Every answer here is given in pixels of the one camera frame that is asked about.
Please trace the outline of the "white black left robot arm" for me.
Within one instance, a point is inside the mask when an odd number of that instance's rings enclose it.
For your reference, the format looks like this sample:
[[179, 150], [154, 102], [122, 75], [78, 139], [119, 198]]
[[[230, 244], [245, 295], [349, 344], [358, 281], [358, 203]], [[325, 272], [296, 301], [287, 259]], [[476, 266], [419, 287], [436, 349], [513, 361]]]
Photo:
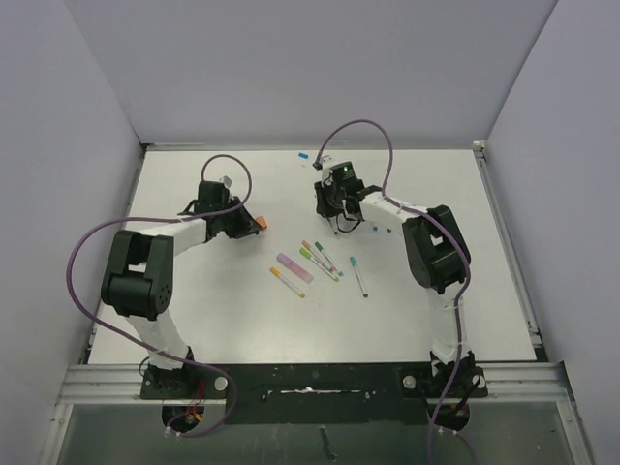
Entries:
[[162, 369], [163, 387], [174, 397], [194, 392], [198, 375], [184, 361], [192, 357], [181, 339], [169, 306], [176, 256], [224, 233], [241, 239], [262, 232], [266, 223], [253, 217], [231, 193], [232, 181], [202, 181], [198, 198], [182, 212], [192, 220], [165, 224], [143, 232], [123, 230], [113, 238], [101, 289], [104, 304], [125, 318], [148, 345], [150, 365]]

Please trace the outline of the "dark blue whiteboard marker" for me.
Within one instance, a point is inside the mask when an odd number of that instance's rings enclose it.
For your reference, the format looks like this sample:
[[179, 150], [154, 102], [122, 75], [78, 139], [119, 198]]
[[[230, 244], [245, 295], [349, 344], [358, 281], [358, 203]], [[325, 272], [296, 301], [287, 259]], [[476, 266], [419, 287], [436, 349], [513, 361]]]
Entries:
[[330, 228], [331, 228], [331, 230], [332, 230], [332, 233], [333, 233], [334, 235], [338, 235], [338, 230], [337, 230], [337, 227], [334, 225], [334, 223], [333, 223], [332, 219], [331, 219], [331, 218], [328, 218], [328, 217], [326, 217], [325, 219], [327, 220], [327, 222], [328, 222], [328, 224], [329, 224], [329, 226], [330, 226]]

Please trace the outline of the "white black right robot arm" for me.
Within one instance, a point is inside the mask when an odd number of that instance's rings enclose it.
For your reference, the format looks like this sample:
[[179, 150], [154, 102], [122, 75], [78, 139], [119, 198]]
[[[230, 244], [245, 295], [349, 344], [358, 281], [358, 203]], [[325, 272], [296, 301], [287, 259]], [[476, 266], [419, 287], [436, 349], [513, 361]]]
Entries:
[[391, 199], [379, 186], [366, 186], [350, 161], [313, 168], [321, 173], [314, 184], [320, 216], [379, 224], [402, 236], [410, 271], [429, 301], [431, 354], [443, 363], [431, 372], [431, 383], [438, 393], [455, 395], [466, 384], [455, 362], [468, 352], [460, 290], [471, 276], [471, 255], [451, 209]]

